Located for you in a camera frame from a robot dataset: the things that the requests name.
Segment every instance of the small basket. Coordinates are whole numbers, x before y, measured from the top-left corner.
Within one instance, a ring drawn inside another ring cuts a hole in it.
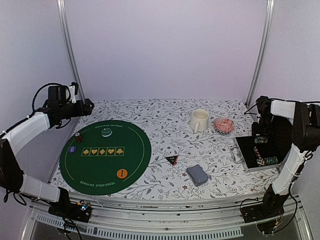
[[[229,134],[235,129],[235,124],[228,118],[218,117],[213,121],[215,129],[221,134]]]

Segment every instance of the white mug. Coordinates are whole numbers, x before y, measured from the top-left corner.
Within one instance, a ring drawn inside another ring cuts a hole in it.
[[[190,127],[194,133],[203,132],[208,128],[209,113],[204,109],[197,109],[192,112]]]

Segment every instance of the mug handle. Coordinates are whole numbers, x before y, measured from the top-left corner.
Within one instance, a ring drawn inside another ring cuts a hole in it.
[[[197,122],[195,123],[195,126],[194,126],[194,133],[195,133],[195,134],[198,132],[199,124],[200,124],[199,121],[197,121]]]

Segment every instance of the round green mat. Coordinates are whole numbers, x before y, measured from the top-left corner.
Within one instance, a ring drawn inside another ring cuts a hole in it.
[[[93,123],[78,132],[83,141],[78,143],[73,135],[60,155],[61,174],[76,191],[88,195],[113,194],[129,187],[145,172],[151,144],[138,126],[109,120]],[[121,169],[127,171],[126,178],[117,176]]]

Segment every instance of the white patterned tablecloth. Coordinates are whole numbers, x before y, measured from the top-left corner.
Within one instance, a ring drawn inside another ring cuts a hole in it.
[[[251,135],[253,119],[240,101],[232,100],[105,100],[95,101],[93,113],[81,117],[75,132],[85,126],[105,120],[123,120],[143,129],[150,139],[152,155],[144,174],[126,189],[107,195],[112,198],[136,200],[186,200],[225,198],[260,193],[278,176],[276,169],[245,173],[234,138]],[[193,133],[190,115],[203,108],[210,114],[209,128]],[[217,117],[234,122],[234,131],[219,134],[213,127]],[[178,155],[172,166],[165,157]],[[188,167],[199,164],[208,174],[207,183],[196,187],[186,173]],[[63,179],[59,166],[51,185],[72,189]]]

